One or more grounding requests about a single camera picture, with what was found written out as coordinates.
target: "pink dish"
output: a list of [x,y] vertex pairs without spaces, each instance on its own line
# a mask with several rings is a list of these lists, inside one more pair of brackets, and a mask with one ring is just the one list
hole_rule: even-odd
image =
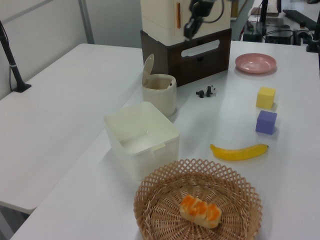
[[250,74],[263,74],[272,71],[277,66],[277,61],[265,54],[247,53],[235,59],[235,65],[243,72]]

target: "white container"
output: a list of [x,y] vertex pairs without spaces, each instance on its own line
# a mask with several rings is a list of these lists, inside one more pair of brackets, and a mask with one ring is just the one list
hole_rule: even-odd
[[114,154],[133,179],[178,160],[180,131],[150,102],[121,108],[104,123]]
[[[224,1],[222,17],[214,23],[203,23],[193,38],[217,33],[230,28],[231,1]],[[166,46],[185,40],[184,26],[189,22],[191,0],[140,0],[142,30]],[[213,21],[222,12],[222,0],[217,0],[205,21]]]
[[151,54],[145,61],[142,74],[143,101],[152,103],[166,117],[176,109],[177,81],[167,74],[151,74],[155,56]]

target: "wicker basket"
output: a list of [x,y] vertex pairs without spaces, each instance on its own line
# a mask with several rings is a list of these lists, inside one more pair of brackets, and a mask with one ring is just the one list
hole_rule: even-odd
[[[180,216],[182,199],[216,203],[221,223],[208,229]],[[253,239],[260,228],[261,200],[255,188],[236,171],[202,159],[175,161],[157,169],[141,183],[134,215],[144,240]]]

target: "bread roll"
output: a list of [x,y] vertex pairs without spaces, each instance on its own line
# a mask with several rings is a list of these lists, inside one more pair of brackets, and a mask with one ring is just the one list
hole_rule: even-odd
[[186,220],[213,229],[218,226],[222,211],[215,203],[208,204],[197,197],[187,195],[180,204],[180,214]]

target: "yellow banana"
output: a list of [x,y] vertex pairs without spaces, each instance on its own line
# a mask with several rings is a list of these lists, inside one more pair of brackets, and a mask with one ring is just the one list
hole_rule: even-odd
[[269,146],[266,144],[257,144],[242,149],[230,150],[216,147],[215,145],[210,144],[210,148],[214,156],[219,159],[230,161],[245,160],[257,157],[264,154],[268,150],[268,147]]

